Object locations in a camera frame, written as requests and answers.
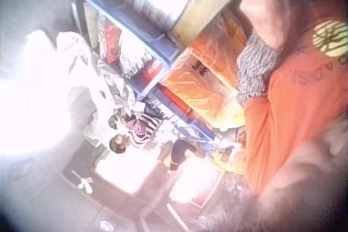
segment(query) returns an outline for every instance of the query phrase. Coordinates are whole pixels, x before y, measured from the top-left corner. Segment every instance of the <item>orange shirt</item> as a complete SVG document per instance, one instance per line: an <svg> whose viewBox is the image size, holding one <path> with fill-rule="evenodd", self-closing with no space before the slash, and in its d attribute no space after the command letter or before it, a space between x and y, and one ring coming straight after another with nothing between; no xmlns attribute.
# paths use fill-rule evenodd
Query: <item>orange shirt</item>
<svg viewBox="0 0 348 232"><path fill-rule="evenodd" d="M291 152L320 135L347 109L346 0L313 0L309 24L293 51L270 78L267 97L244 105L246 180L263 191Z"/></svg>

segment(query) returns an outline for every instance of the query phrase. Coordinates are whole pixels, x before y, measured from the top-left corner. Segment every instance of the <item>black and white striped shirt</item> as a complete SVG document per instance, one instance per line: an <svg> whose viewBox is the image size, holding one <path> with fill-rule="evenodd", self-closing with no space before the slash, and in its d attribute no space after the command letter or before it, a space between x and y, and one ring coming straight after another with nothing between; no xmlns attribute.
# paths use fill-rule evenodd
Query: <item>black and white striped shirt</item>
<svg viewBox="0 0 348 232"><path fill-rule="evenodd" d="M130 138L132 145L136 148L143 148L149 141L152 134L158 129L162 121L158 118L151 117L147 114L140 114L139 119L146 124L146 134L139 136L133 130L129 130L126 134Z"/></svg>

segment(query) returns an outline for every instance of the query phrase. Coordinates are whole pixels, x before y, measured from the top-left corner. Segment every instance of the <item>checkered sleeve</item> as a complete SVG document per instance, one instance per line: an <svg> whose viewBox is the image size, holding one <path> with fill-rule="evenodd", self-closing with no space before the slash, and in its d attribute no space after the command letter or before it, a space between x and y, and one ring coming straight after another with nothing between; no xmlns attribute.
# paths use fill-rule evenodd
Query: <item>checkered sleeve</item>
<svg viewBox="0 0 348 232"><path fill-rule="evenodd" d="M270 74L278 64L281 50L269 47L254 31L237 58L237 101L241 106L255 96L266 96Z"/></svg>

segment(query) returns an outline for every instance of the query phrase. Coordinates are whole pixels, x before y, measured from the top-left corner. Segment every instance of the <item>orange packaging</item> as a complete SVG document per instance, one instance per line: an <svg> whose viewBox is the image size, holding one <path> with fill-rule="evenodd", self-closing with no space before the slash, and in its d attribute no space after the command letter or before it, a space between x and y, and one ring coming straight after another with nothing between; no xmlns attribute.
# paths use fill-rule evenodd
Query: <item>orange packaging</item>
<svg viewBox="0 0 348 232"><path fill-rule="evenodd" d="M162 84L185 101L212 127L226 130L243 125L243 109L232 92L194 56L184 52Z"/></svg>
<svg viewBox="0 0 348 232"><path fill-rule="evenodd" d="M230 12L215 18L188 52L201 61L230 90L237 88L237 57L246 45L246 37Z"/></svg>

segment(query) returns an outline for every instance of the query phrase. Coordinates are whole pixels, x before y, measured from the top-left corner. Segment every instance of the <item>blue shelf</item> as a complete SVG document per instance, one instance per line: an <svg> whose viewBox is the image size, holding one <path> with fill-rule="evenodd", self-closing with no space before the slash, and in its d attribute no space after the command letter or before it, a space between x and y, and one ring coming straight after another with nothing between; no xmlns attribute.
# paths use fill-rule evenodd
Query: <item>blue shelf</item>
<svg viewBox="0 0 348 232"><path fill-rule="evenodd" d="M138 97L147 95L155 84L166 75L182 49L120 0L75 0L77 8L82 9L83 2L92 5L100 14L103 14L122 31L128 31L136 36L144 43L146 50L163 65L161 71L148 84L135 82L136 79L128 81L131 87L138 93ZM83 9L80 10L79 14L80 33L90 43L88 33L86 33Z"/></svg>
<svg viewBox="0 0 348 232"><path fill-rule="evenodd" d="M200 120L188 119L186 112L181 110L175 103L173 103L162 91L155 87L151 90L151 95L167 107L174 115L178 116L184 123L197 130L200 137L194 137L188 133L184 128L177 128L178 131L183 134L188 140L199 141L207 143L205 147L211 147L215 140L215 134L212 130L208 129Z"/></svg>
<svg viewBox="0 0 348 232"><path fill-rule="evenodd" d="M166 75L173 62L180 55L182 48L170 41L165 34L158 31L153 25L147 22L138 13L124 5L120 0L74 0L74 2L78 13L78 29L88 44L90 44L90 40L84 16L84 2L92 5L100 14L103 14L122 31L125 30L132 33L143 42L146 50L163 65L163 68L148 84L146 84L139 75L135 75L131 77L131 79L125 79L126 83L137 93L137 100L141 100L142 97L145 97L147 94L155 97L165 105L173 115L177 116L189 127L192 127L192 129L195 129L200 134L200 137L193 137L185 128L178 127L177 129L180 133L188 140L205 143L204 147L208 151L212 151L215 148L215 134L199 120L189 119L184 111L176 106L156 87L158 82ZM120 71L118 64L111 64L111 67L116 71Z"/></svg>

